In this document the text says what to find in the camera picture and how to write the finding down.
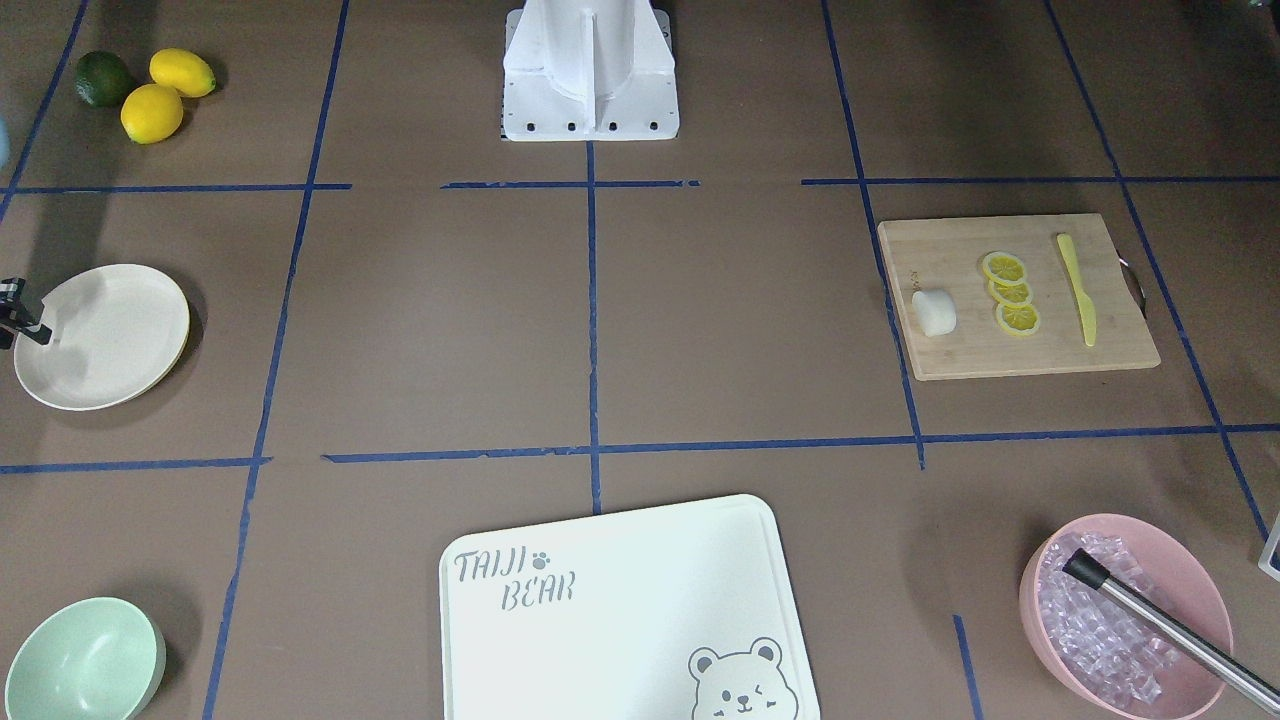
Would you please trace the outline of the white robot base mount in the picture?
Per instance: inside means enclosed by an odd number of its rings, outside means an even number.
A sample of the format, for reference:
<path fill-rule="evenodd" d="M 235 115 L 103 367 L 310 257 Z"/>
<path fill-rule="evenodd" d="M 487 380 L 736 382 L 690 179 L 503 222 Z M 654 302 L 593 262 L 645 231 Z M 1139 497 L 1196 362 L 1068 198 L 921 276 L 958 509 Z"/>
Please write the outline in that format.
<path fill-rule="evenodd" d="M 671 20 L 649 1 L 526 1 L 506 17 L 503 72 L 508 141 L 678 135 Z"/>

